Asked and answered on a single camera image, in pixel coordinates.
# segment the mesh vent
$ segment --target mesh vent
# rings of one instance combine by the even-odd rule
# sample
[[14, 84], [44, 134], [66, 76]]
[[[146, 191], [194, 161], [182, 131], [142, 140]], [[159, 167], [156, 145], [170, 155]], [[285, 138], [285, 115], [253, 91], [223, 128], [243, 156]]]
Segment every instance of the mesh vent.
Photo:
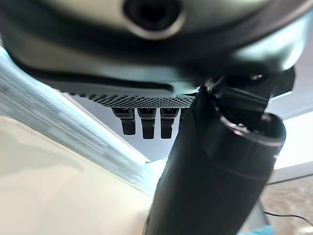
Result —
[[107, 107], [114, 108], [189, 108], [194, 96], [181, 95], [174, 98], [150, 98], [139, 96], [117, 96], [117, 95], [86, 95], [81, 94], [94, 102]]

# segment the circular lens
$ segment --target circular lens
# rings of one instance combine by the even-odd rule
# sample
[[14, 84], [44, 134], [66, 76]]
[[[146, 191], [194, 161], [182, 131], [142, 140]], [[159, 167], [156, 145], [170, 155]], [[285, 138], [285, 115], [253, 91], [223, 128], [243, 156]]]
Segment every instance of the circular lens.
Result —
[[126, 0], [128, 28], [147, 39], [169, 37], [182, 26], [181, 7], [175, 0]]

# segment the black plastic housing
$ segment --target black plastic housing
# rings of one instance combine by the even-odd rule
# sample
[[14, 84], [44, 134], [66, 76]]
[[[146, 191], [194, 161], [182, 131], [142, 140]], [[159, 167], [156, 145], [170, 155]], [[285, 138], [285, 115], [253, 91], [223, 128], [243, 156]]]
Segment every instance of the black plastic housing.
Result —
[[235, 235], [259, 198], [286, 130], [264, 114], [250, 132], [207, 94], [190, 108], [158, 183], [145, 235]]

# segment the black cylindrical object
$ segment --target black cylindrical object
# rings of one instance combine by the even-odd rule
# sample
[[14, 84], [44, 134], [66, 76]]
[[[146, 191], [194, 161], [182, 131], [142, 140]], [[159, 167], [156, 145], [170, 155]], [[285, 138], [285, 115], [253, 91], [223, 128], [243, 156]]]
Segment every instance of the black cylindrical object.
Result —
[[286, 138], [263, 114], [253, 132], [208, 94], [186, 113], [156, 189], [145, 235], [235, 235], [269, 179]]

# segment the wire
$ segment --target wire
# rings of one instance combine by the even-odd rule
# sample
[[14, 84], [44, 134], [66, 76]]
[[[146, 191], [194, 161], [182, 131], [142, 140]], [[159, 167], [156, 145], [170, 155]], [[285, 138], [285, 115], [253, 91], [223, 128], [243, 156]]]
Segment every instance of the wire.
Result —
[[306, 219], [304, 217], [295, 215], [295, 214], [273, 214], [273, 213], [266, 212], [266, 211], [264, 213], [268, 214], [268, 215], [276, 216], [276, 217], [295, 217], [295, 218], [299, 218], [299, 219], [304, 220], [305, 222], [307, 222], [308, 224], [310, 224], [313, 227], [313, 223], [311, 221], [309, 221], [308, 219]]

